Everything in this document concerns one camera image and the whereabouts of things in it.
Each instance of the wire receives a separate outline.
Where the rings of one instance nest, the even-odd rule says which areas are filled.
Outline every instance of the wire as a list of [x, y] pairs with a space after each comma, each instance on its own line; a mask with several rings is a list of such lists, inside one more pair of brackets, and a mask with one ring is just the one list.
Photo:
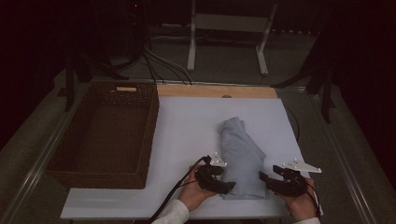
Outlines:
[[147, 52], [147, 53], [150, 54], [151, 56], [157, 58], [158, 60], [163, 61], [163, 62], [168, 63], [168, 64], [172, 64], [173, 66], [176, 66], [177, 68], [180, 68], [180, 69], [184, 72], [184, 74], [186, 75], [186, 77], [189, 79], [191, 85], [192, 85], [192, 82], [195, 83], [195, 81], [192, 80], [192, 78], [190, 77], [189, 73], [186, 71], [186, 69], [185, 69], [183, 66], [181, 66], [180, 64], [177, 64], [177, 63], [173, 63], [173, 62], [171, 62], [171, 61], [169, 61], [169, 60], [166, 60], [165, 58], [162, 58], [162, 57], [160, 57], [160, 56], [154, 54], [154, 53], [151, 52], [146, 46], [144, 46], [144, 48], [145, 48], [145, 52]]
[[158, 75], [157, 71], [154, 69], [154, 66], [152, 65], [152, 63], [149, 61], [149, 57], [147, 57], [148, 59], [148, 66], [151, 67], [152, 73], [154, 74], [154, 76], [158, 77], [160, 80], [163, 81], [163, 85], [166, 85], [165, 80], [163, 79], [163, 77], [161, 77], [160, 75]]
[[184, 83], [184, 85], [187, 86], [187, 83], [183, 80], [183, 78], [182, 78], [174, 69], [172, 69], [172, 66], [170, 66], [170, 65], [168, 65], [167, 63], [164, 63], [164, 62], [162, 62], [162, 61], [159, 61], [159, 60], [156, 59], [156, 58], [151, 59], [151, 58], [148, 57], [148, 59], [149, 59], [149, 60], [152, 60], [152, 61], [155, 62], [155, 63], [159, 63], [160, 65], [162, 65], [162, 66], [166, 67], [167, 69], [169, 69], [171, 72], [173, 72], [173, 73]]
[[296, 134], [296, 141], [298, 142], [300, 140], [300, 123], [297, 120], [297, 117], [295, 116], [295, 114], [285, 105], [285, 108], [287, 110], [289, 110], [289, 112], [291, 113], [291, 115], [293, 116], [293, 118], [296, 121], [296, 125], [297, 125], [297, 134]]
[[316, 194], [316, 200], [315, 200], [315, 198], [308, 192], [308, 190], [306, 191], [307, 193], [308, 193], [308, 195], [311, 197], [311, 199], [315, 202], [315, 204], [316, 204], [316, 206], [317, 206], [317, 217], [319, 217], [320, 218], [320, 200], [319, 200], [319, 196], [318, 196], [318, 194], [317, 194], [317, 191], [315, 190], [315, 188], [314, 187], [312, 187], [312, 185], [310, 185], [310, 184], [308, 184], [308, 183], [306, 183], [314, 192], [315, 192], [315, 194]]
[[[292, 180], [294, 180], [294, 182], [296, 182], [298, 185], [300, 185], [301, 187], [304, 187], [301, 185], [300, 182], [298, 182], [295, 178], [292, 178]], [[309, 196], [309, 198], [311, 198], [312, 202], [314, 203], [315, 207], [316, 207], [316, 213], [317, 213], [317, 217], [320, 218], [320, 201], [319, 201], [319, 197], [317, 194], [317, 191], [315, 190], [314, 187], [312, 187], [312, 185], [306, 183], [306, 185], [308, 185], [313, 191], [314, 193], [317, 195], [317, 200], [315, 200], [315, 197], [308, 191], [308, 189], [305, 189], [305, 193]]]
[[169, 200], [171, 199], [172, 195], [175, 193], [175, 191], [182, 186], [182, 183], [184, 179], [191, 173], [193, 169], [200, 163], [201, 161], [204, 160], [206, 157], [202, 157], [199, 159], [193, 166], [190, 167], [189, 171], [175, 184], [175, 186], [169, 191], [168, 195], [166, 196], [165, 200], [163, 200], [163, 203], [161, 206], [158, 208], [158, 210], [155, 212], [155, 214], [148, 220], [149, 223], [153, 222], [158, 215], [161, 213], [161, 211], [165, 208], [165, 206], [168, 204]]

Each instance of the wicker basket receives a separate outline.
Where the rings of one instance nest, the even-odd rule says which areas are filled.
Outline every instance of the wicker basket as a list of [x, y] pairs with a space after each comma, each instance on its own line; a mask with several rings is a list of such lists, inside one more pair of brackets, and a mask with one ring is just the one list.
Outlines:
[[143, 189], [158, 109], [153, 84], [93, 82], [46, 173], [68, 188]]

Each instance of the metal stand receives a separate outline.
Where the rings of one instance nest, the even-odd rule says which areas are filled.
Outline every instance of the metal stand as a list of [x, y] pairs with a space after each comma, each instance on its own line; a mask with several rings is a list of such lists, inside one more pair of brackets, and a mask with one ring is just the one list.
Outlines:
[[195, 29], [227, 30], [263, 33], [262, 42], [256, 46], [257, 59], [262, 75], [268, 75], [268, 68], [264, 58], [264, 47], [271, 31], [272, 22], [276, 13], [277, 4], [273, 4], [270, 15], [265, 17], [242, 17], [201, 14], [195, 11], [195, 0], [191, 7], [191, 41], [187, 70], [193, 71], [195, 67]]

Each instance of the hand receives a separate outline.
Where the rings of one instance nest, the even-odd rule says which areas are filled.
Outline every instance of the hand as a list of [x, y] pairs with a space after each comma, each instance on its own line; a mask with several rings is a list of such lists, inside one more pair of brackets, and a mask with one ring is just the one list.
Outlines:
[[[310, 186], [315, 187], [313, 179], [306, 178], [305, 180]], [[307, 190], [315, 198], [314, 190], [309, 186], [307, 186]], [[302, 221], [317, 216], [316, 205], [307, 193], [297, 198], [287, 197], [280, 194], [278, 194], [278, 196], [286, 202], [288, 210], [296, 221]]]
[[[201, 165], [198, 165], [197, 167], [195, 167], [195, 169], [193, 169], [190, 172], [189, 176], [184, 181], [185, 184], [191, 181], [195, 181], [195, 170], [199, 166]], [[212, 197], [216, 194], [217, 193], [215, 192], [206, 189], [201, 189], [201, 187], [199, 187], [198, 185], [198, 182], [193, 182], [185, 185], [177, 198], [181, 200], [184, 204], [186, 204], [187, 208], [189, 208], [189, 211], [192, 211], [197, 207], [199, 207], [199, 205], [201, 205], [201, 203], [205, 199]]]

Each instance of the light blue cloth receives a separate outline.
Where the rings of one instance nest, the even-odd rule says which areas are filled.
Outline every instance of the light blue cloth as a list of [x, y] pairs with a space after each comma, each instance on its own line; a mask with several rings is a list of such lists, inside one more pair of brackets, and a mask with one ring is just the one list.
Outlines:
[[238, 117], [224, 121], [220, 128], [222, 158], [227, 162], [222, 181], [236, 182], [224, 200], [267, 199], [263, 172], [265, 154], [245, 131]]

